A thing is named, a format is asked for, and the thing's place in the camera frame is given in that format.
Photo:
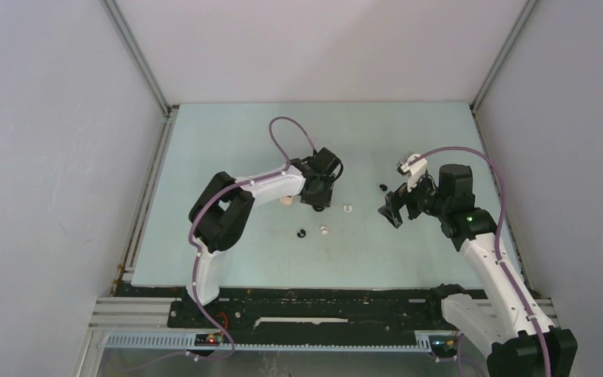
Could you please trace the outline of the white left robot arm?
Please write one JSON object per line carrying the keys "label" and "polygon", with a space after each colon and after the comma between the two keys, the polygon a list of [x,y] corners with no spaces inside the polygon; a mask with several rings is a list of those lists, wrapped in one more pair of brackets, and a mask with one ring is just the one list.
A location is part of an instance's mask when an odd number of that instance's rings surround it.
{"label": "white left robot arm", "polygon": [[187,318],[198,327],[215,321],[213,303],[220,293],[219,277],[225,253],[243,235],[251,211],[262,204],[298,197],[315,211],[331,206],[334,183],[345,166],[329,149],[305,158],[289,159],[280,168],[256,176],[234,178],[215,174],[188,214],[188,242],[195,249]]}

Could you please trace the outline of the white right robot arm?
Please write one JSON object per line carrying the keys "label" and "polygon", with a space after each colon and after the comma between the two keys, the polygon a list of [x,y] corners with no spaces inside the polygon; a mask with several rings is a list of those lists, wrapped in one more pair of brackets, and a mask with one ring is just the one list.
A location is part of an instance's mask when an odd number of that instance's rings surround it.
{"label": "white right robot arm", "polygon": [[578,342],[567,328],[556,326],[514,272],[497,224],[475,204],[470,167],[446,164],[433,178],[427,162],[400,163],[407,178],[386,194],[379,208],[394,227],[426,214],[439,220],[442,233],[477,275],[494,315],[480,309],[462,288],[441,287],[440,298],[425,307],[426,320],[435,328],[449,324],[480,350],[492,376],[568,376]]}

